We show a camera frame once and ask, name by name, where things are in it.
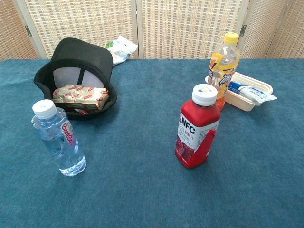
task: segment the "plastic food container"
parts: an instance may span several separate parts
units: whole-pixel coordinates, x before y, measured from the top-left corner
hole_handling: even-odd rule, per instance
[[[254,78],[248,77],[246,75],[235,72],[232,76],[232,81],[243,83],[247,86],[252,86],[257,89],[262,90],[263,92],[272,94],[273,88],[271,85],[256,80]],[[227,90],[225,95],[225,101],[239,109],[242,109],[246,112],[249,112],[253,109],[254,106],[260,106],[261,104],[258,102],[253,102],[246,97],[243,97],[239,94],[233,93],[230,90]]]

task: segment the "white plastic bag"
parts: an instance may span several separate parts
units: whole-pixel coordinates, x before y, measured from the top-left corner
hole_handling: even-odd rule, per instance
[[[137,47],[136,44],[123,36],[119,36],[117,40],[112,40],[105,45],[105,48],[112,54],[113,66],[126,61],[136,51]]]

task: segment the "white bottle cap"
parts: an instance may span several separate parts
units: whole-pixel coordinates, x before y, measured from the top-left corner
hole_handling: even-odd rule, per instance
[[[40,120],[51,118],[57,113],[56,106],[52,100],[41,100],[34,103],[33,112]]]
[[[210,106],[215,103],[217,95],[218,91],[212,85],[198,84],[193,88],[192,100],[197,105]]]

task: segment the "bottle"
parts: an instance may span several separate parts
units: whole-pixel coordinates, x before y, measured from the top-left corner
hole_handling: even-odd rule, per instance
[[[192,99],[181,107],[175,154],[187,169],[207,159],[220,119],[217,94],[211,85],[196,85]]]
[[[227,32],[224,36],[224,44],[217,48],[211,56],[208,84],[218,90],[215,104],[220,110],[224,108],[225,93],[240,58],[240,51],[236,46],[237,41],[237,33]]]
[[[78,150],[78,140],[64,110],[56,108],[51,100],[38,101],[32,109],[35,113],[33,126],[61,173],[75,176],[82,172],[86,167],[86,157]]]

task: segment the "nfc juice bottle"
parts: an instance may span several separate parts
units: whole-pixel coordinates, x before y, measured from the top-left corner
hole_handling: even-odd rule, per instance
[[[187,169],[202,164],[209,154],[220,119],[217,93],[211,85],[196,85],[192,99],[181,107],[175,154]]]

